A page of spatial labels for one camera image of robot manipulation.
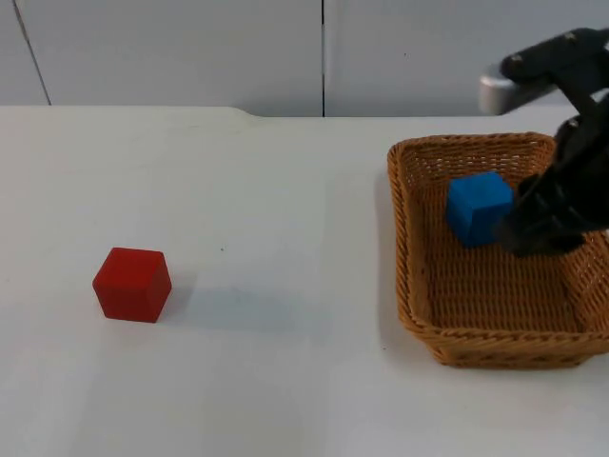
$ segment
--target white table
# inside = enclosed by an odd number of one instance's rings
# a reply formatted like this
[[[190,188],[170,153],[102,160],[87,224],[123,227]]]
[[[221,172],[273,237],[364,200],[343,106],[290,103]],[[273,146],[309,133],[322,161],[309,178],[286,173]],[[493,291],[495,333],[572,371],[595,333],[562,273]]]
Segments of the white table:
[[[389,147],[571,113],[0,109],[0,454],[607,455],[609,358],[441,367],[394,296]],[[165,253],[159,323],[103,317],[114,246]]]

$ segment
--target basket rim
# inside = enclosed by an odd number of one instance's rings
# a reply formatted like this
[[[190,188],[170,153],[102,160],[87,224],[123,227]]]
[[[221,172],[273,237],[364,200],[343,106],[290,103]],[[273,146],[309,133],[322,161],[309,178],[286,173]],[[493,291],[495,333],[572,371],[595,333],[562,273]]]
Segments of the basket rim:
[[[400,154],[407,147],[446,145],[446,142],[466,147],[468,142],[497,142],[509,139],[511,142],[522,140],[526,142],[551,142],[554,139],[536,132],[524,133],[493,133],[493,134],[465,134],[465,135],[433,135],[401,141],[391,147],[387,155],[389,182],[396,224],[396,292],[400,319],[415,336],[435,348],[441,347],[467,347],[481,350],[485,348],[496,349],[501,345],[502,350],[522,349],[526,351],[551,348],[565,349],[569,352],[583,351],[586,353],[601,353],[609,350],[609,332],[553,332],[534,330],[488,330],[483,328],[441,328],[416,316],[408,302],[410,300],[410,257],[406,243],[406,214],[403,209],[403,183],[400,180]]]

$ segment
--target white wall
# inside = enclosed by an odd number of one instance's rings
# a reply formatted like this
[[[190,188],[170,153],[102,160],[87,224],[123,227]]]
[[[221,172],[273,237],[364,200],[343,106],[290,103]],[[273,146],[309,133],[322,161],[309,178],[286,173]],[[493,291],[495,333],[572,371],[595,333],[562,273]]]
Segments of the white wall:
[[[322,112],[321,0],[24,0],[20,8],[54,105]]]
[[[46,104],[12,3],[0,0],[0,105]]]
[[[609,27],[609,1],[325,0],[325,23],[326,114],[478,114],[488,64],[563,31]]]

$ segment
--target woven texture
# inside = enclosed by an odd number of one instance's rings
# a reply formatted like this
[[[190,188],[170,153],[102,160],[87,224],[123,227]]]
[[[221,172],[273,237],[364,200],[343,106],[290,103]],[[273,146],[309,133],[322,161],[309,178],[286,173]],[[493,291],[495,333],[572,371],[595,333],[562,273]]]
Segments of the woven texture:
[[[464,248],[444,219],[452,178],[493,170],[515,188],[553,152],[536,133],[433,136],[389,151],[400,318],[439,362],[560,368],[609,351],[604,233],[566,256],[518,259],[498,245]]]

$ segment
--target blue cube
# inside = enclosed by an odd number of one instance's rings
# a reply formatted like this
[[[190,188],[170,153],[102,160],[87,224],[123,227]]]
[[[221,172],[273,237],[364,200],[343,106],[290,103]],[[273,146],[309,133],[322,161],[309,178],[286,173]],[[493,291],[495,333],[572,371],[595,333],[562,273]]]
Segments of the blue cube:
[[[446,221],[468,248],[494,243],[493,228],[510,211],[513,199],[512,189],[494,171],[453,179]]]

